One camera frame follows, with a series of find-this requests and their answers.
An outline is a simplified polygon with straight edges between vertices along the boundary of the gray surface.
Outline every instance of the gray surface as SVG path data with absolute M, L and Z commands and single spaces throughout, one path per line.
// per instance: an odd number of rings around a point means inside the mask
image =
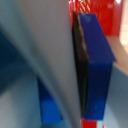
M 66 128 L 66 122 L 62 121 L 60 123 L 56 123 L 56 124 L 43 124 L 41 126 L 41 128 Z
M 0 96 L 1 128 L 40 128 L 41 115 L 36 76 L 30 71 Z
M 106 128 L 128 128 L 128 75 L 113 66 L 105 108 Z
M 1 0 L 0 14 L 4 32 L 57 100 L 69 127 L 80 128 L 69 1 Z

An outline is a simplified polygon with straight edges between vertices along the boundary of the blue panel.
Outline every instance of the blue panel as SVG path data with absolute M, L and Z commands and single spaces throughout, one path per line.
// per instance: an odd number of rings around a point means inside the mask
M 42 123 L 56 123 L 61 121 L 60 111 L 56 101 L 38 80 Z
M 95 14 L 80 13 L 88 60 L 88 94 L 84 118 L 102 120 L 111 75 L 115 61 L 111 48 Z
M 80 13 L 80 21 L 89 59 L 95 62 L 114 61 L 115 58 L 96 15 Z

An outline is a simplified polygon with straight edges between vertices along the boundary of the white surface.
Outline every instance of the white surface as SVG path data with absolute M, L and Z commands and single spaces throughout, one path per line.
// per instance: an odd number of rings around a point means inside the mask
M 0 1 L 2 28 L 57 99 L 69 127 L 79 128 L 68 0 L 13 1 Z
M 28 72 L 0 96 L 1 128 L 40 128 L 37 79 Z
M 128 128 L 128 75 L 113 65 L 104 114 L 106 128 Z

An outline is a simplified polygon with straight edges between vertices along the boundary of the red surface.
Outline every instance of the red surface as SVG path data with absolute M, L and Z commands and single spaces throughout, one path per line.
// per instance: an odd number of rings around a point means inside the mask
M 97 122 L 96 121 L 85 121 L 82 119 L 82 127 L 83 128 L 96 128 Z
M 73 0 L 69 1 L 71 1 L 71 22 L 72 10 L 96 13 L 105 35 L 116 35 L 119 37 L 124 0 L 75 0 L 75 3 Z

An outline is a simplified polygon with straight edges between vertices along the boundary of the blue object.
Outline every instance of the blue object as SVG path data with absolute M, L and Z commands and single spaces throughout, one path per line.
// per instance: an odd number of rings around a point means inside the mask
M 57 123 L 61 121 L 60 111 L 56 101 L 38 79 L 42 123 Z
M 84 118 L 103 120 L 113 61 L 111 48 L 95 14 L 80 13 L 88 60 L 88 94 Z

